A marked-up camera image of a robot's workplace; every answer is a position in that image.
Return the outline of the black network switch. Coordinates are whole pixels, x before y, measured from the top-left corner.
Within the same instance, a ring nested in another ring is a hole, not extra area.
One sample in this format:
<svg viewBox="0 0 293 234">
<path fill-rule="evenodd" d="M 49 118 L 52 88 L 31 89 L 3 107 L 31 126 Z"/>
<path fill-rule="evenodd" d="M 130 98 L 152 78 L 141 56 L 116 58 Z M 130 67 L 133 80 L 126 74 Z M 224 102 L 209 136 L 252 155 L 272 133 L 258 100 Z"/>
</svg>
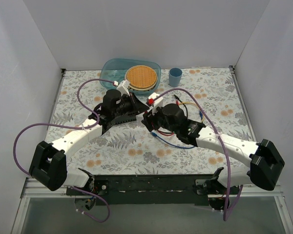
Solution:
<svg viewBox="0 0 293 234">
<path fill-rule="evenodd" d="M 99 125 L 102 126 L 102 135 L 107 132 L 111 127 L 123 123 L 136 121 L 136 116 L 122 115 L 118 117 L 100 115 Z"/>
</svg>

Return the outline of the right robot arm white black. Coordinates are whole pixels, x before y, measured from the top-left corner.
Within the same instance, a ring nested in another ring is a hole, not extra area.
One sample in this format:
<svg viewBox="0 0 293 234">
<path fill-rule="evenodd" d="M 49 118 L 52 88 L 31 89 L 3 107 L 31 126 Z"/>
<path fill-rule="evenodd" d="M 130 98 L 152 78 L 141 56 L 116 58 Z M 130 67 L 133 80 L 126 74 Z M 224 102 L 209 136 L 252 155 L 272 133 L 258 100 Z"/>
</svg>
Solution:
<svg viewBox="0 0 293 234">
<path fill-rule="evenodd" d="M 224 193 L 229 186 L 254 184 L 257 187 L 274 190 L 285 162 L 275 145 L 263 139 L 261 142 L 246 141 L 225 134 L 217 135 L 203 123 L 187 118 L 177 104 L 159 107 L 156 111 L 144 113 L 142 124 L 149 131 L 164 128 L 176 134 L 188 145 L 228 153 L 242 166 L 237 169 L 218 171 L 211 181 L 212 190 Z"/>
</svg>

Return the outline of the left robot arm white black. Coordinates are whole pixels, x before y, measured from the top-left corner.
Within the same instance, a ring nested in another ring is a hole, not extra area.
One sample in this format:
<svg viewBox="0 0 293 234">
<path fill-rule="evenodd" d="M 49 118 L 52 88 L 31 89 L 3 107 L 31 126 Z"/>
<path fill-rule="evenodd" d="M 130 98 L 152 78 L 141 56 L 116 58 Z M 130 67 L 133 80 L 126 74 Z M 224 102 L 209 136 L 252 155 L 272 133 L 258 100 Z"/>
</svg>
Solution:
<svg viewBox="0 0 293 234">
<path fill-rule="evenodd" d="M 83 195 L 94 190 L 93 175 L 84 169 L 68 169 L 67 161 L 93 139 L 102 136 L 114 125 L 136 120 L 149 107 L 130 94 L 107 90 L 102 103 L 78 130 L 54 140 L 40 142 L 30 165 L 30 175 L 51 191 L 61 186 L 75 186 Z"/>
</svg>

